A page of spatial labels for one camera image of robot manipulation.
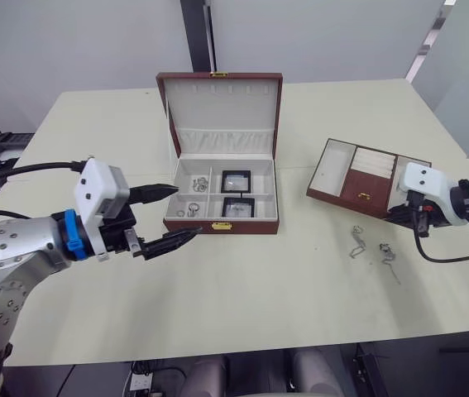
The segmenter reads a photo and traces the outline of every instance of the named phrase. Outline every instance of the robotic arm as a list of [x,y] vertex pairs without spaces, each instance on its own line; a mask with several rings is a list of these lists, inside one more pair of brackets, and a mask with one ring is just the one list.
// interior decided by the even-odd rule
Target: robotic arm
[[74,190],[79,214],[68,209],[45,218],[0,222],[0,389],[17,317],[29,293],[46,277],[91,256],[105,261],[112,251],[130,251],[148,260],[179,248],[200,232],[181,229],[153,242],[135,234],[130,206],[177,190],[167,184],[128,188],[120,169],[90,159]]
[[442,171],[408,163],[400,177],[399,189],[407,192],[407,203],[389,210],[388,221],[414,229],[420,254],[428,261],[449,263],[469,261],[469,256],[454,259],[428,257],[419,242],[429,236],[429,227],[463,226],[469,223],[469,180],[450,180]]

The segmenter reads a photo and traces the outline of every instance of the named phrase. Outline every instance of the open jewelry box lid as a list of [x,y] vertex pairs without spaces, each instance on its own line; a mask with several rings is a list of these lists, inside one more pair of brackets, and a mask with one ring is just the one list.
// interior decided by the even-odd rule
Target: open jewelry box lid
[[282,74],[160,73],[175,151],[275,158]]

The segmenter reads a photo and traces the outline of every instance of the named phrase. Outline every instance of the table surface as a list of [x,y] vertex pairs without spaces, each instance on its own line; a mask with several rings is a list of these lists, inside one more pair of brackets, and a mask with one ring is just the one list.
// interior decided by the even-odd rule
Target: table surface
[[[38,285],[7,365],[127,361],[364,342],[469,330],[469,262],[421,258],[412,232],[306,197],[326,140],[424,160],[454,179],[469,160],[402,79],[285,84],[276,174],[276,236],[196,237],[152,261],[90,259]],[[156,89],[63,93],[18,165],[95,155],[130,185],[169,183],[173,149]],[[74,206],[77,175],[19,175],[0,209],[32,217]],[[137,233],[158,238],[167,200],[134,206]],[[367,251],[355,260],[354,225]],[[469,227],[433,230],[431,256],[469,254]],[[378,249],[396,254],[397,283]]]

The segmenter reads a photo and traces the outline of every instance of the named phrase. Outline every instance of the floor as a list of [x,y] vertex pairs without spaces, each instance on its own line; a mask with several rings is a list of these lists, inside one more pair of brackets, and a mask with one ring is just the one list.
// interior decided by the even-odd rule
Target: floor
[[[321,347],[347,397],[358,396],[352,367],[356,347],[356,344]],[[469,396],[469,332],[362,343],[361,348],[376,356],[389,396]],[[282,350],[227,354],[230,366],[227,397],[284,392],[286,357]],[[179,366],[188,373],[195,359],[175,358],[161,364]],[[60,397],[122,395],[130,365],[120,362],[76,366]],[[56,396],[69,369],[70,366],[6,368],[6,385],[12,397]],[[165,397],[176,397],[183,381],[176,371],[160,372],[154,376],[153,390],[163,391]]]

